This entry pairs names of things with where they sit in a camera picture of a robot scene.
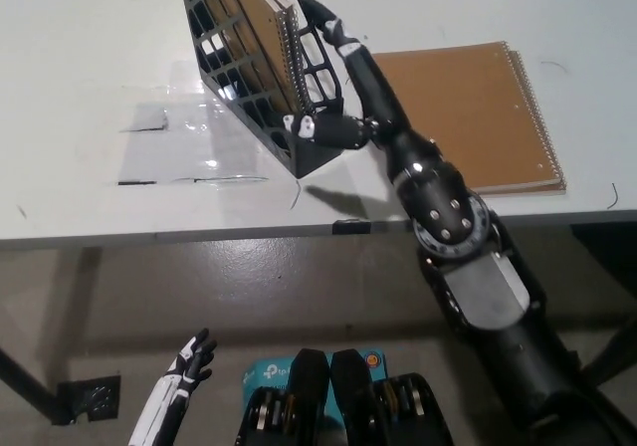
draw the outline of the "black table leg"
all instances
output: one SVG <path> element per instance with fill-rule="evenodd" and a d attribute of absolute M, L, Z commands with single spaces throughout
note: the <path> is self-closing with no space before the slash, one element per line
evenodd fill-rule
<path fill-rule="evenodd" d="M 51 393 L 2 349 L 0 349 L 0 379 L 49 418 L 53 424 L 71 424 L 75 421 L 71 406 Z"/>

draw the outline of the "robotic arm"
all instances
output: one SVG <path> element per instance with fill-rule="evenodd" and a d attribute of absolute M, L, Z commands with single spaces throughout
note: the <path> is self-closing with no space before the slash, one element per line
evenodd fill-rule
<path fill-rule="evenodd" d="M 306 17 L 342 58 L 363 119 L 286 116 L 316 144 L 385 152 L 387 176 L 413 222 L 424 277 L 454 332 L 473 347 L 511 419 L 542 445 L 637 445 L 637 430 L 582 376 L 545 320 L 546 298 L 497 215 L 433 140 L 410 126 L 369 51 L 316 0 Z"/>
<path fill-rule="evenodd" d="M 212 371 L 201 368 L 212 361 L 216 341 L 208 341 L 202 330 L 181 349 L 165 374 L 159 378 L 137 420 L 128 446 L 172 446 L 190 395 Z"/>

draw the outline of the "concrete floor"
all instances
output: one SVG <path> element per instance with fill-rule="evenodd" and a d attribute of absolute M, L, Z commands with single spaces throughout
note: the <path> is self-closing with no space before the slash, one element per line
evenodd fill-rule
<path fill-rule="evenodd" d="M 635 302 L 567 229 L 515 235 L 551 322 L 590 360 Z M 219 340 L 213 377 L 177 445 L 233 444 L 242 372 L 302 346 L 381 347 L 390 374 L 427 378 L 457 445 L 505 444 L 515 434 L 471 353 L 448 335 L 413 249 L 408 235 L 376 235 L 2 252 L 0 346 L 50 385 L 120 374 L 122 398 L 118 420 L 53 427 L 0 385 L 0 444 L 127 444 L 154 382 L 202 327 Z M 635 379 L 631 370 L 604 385 L 633 420 Z"/>

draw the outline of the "white tabletop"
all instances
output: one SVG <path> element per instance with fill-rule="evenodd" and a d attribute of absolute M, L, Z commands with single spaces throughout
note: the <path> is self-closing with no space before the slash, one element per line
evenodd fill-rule
<path fill-rule="evenodd" d="M 320 1 L 372 52 L 506 40 L 522 53 L 568 190 L 488 198 L 501 216 L 637 218 L 637 0 Z M 297 183 L 201 89 L 182 0 L 0 0 L 0 27 L 2 247 L 318 235 L 350 218 L 404 225 L 371 149 Z M 161 109 L 181 130 L 126 132 Z M 162 135 L 154 157 L 138 154 Z M 155 168 L 156 185 L 117 185 Z M 177 180 L 202 171 L 244 177 Z"/>

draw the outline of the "notebook cover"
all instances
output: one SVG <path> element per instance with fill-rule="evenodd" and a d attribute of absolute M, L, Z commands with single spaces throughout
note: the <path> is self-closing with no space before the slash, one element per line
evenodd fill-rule
<path fill-rule="evenodd" d="M 562 190 L 531 85 L 515 56 L 506 43 L 490 43 L 374 59 L 414 130 L 436 140 L 471 188 Z"/>
<path fill-rule="evenodd" d="M 288 104 L 297 112 L 301 110 L 301 99 L 296 86 L 294 55 L 292 52 L 292 33 L 288 30 L 288 13 L 293 6 L 280 7 L 276 0 L 238 0 L 248 18 L 260 47 L 263 49 L 270 66 L 282 88 Z"/>
<path fill-rule="evenodd" d="M 241 13 L 237 0 L 204 0 L 208 11 L 217 25 L 228 23 L 231 18 Z M 226 47 L 234 60 L 245 55 L 256 55 L 261 52 L 259 41 L 250 25 L 238 20 L 224 30 Z M 292 105 L 279 93 L 281 88 L 273 68 L 265 58 L 255 57 L 250 64 L 239 67 L 239 71 L 250 89 L 256 93 L 272 92 L 271 103 L 275 110 L 289 112 Z"/>

